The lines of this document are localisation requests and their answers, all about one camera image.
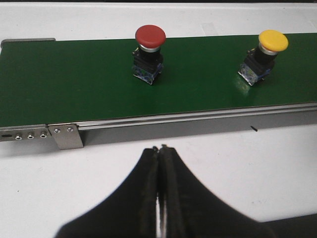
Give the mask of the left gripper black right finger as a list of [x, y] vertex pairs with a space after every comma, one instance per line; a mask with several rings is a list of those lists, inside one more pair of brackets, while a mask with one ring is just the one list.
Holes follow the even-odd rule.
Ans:
[[174, 148], [158, 153], [160, 231], [164, 238], [273, 238], [268, 226], [209, 191]]

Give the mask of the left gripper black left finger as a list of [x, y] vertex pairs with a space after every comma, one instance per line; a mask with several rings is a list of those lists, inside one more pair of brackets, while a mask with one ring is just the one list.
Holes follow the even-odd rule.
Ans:
[[145, 149], [128, 177], [103, 202], [63, 225], [58, 238], [154, 238], [158, 149]]

